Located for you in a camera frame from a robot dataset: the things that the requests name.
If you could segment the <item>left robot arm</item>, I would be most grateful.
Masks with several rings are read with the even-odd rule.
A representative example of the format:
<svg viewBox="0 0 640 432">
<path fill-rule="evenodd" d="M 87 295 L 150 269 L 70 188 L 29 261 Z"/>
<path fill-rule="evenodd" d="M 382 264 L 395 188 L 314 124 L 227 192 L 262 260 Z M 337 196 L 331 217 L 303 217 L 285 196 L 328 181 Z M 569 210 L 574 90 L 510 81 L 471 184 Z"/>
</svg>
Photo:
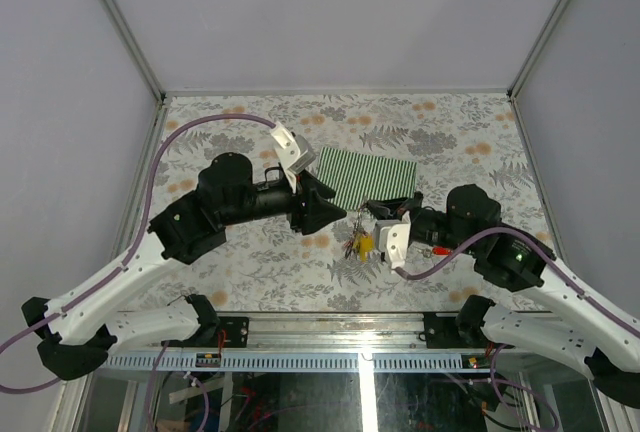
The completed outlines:
<svg viewBox="0 0 640 432">
<path fill-rule="evenodd" d="M 154 310 L 124 307 L 155 281 L 223 245 L 230 225 L 284 216 L 292 231 L 311 235 L 346 216 L 332 202 L 335 191 L 307 171 L 261 183 L 252 177 L 246 156 L 217 156 L 199 173 L 193 191 L 151 220 L 139 245 L 64 296 L 26 301 L 22 313 L 40 339 L 44 367 L 70 381 L 118 352 L 157 342 L 215 345 L 220 319 L 204 295 L 189 294 Z"/>
</svg>

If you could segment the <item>yellow key tag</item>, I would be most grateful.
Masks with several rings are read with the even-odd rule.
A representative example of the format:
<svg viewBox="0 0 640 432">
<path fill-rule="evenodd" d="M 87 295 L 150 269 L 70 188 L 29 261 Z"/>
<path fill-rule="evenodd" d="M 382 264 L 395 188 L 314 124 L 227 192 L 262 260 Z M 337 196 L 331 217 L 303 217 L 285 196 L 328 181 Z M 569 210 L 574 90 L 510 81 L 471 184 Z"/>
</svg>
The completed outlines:
<svg viewBox="0 0 640 432">
<path fill-rule="evenodd" d="M 366 261 L 369 254 L 374 250 L 375 243 L 371 236 L 362 235 L 358 242 L 358 256 L 361 261 Z"/>
</svg>

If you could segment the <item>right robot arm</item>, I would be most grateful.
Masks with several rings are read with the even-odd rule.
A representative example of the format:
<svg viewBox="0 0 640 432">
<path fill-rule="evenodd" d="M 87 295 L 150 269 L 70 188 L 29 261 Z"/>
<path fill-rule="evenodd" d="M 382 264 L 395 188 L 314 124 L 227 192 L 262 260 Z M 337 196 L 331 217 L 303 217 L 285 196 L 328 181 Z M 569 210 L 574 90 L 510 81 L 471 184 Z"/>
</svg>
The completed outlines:
<svg viewBox="0 0 640 432">
<path fill-rule="evenodd" d="M 639 406 L 639 320 L 578 277 L 533 235 L 503 222 L 500 204 L 475 184 L 454 188 L 446 208 L 411 197 L 369 201 L 373 240 L 391 269 L 421 281 L 466 254 L 486 282 L 522 295 L 562 320 L 546 326 L 478 295 L 456 316 L 467 346 L 484 340 L 523 348 L 561 363 L 624 406 Z"/>
</svg>

